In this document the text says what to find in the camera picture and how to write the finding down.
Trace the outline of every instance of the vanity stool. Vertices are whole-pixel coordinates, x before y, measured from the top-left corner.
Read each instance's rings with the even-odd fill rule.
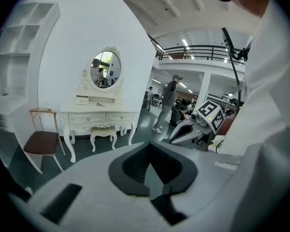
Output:
[[[99,127],[92,128],[91,134],[90,134],[90,141],[91,141],[91,144],[93,147],[92,152],[96,151],[96,146],[95,146],[95,137],[96,136],[100,136],[100,137],[111,136],[111,141],[113,141],[112,149],[115,149],[115,143],[117,140],[117,133],[116,133],[115,126],[110,126],[110,127],[105,127],[105,128],[99,128]]]

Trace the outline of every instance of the vanity drawer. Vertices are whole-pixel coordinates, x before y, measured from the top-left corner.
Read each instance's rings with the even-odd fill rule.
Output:
[[[133,113],[106,113],[106,121],[129,121],[132,120]]]
[[[104,122],[106,113],[70,114],[73,123]]]

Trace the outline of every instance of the vanity tabletop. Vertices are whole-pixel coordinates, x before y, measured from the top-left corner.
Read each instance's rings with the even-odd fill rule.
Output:
[[[88,105],[77,105],[73,103],[66,103],[60,107],[60,112],[61,113],[137,112],[125,106],[125,104],[116,104],[111,102],[100,102],[100,104],[103,106],[97,106],[97,102],[89,102]]]

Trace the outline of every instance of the white shoe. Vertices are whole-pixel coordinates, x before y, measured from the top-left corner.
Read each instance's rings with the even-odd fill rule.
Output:
[[[156,128],[155,126],[153,126],[152,130],[155,131],[156,133],[161,134],[160,129],[159,128]]]

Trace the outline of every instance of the mirror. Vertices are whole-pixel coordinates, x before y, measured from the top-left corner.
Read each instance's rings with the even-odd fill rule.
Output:
[[[120,60],[110,51],[99,53],[91,63],[90,76],[99,88],[108,88],[115,84],[121,71]]]

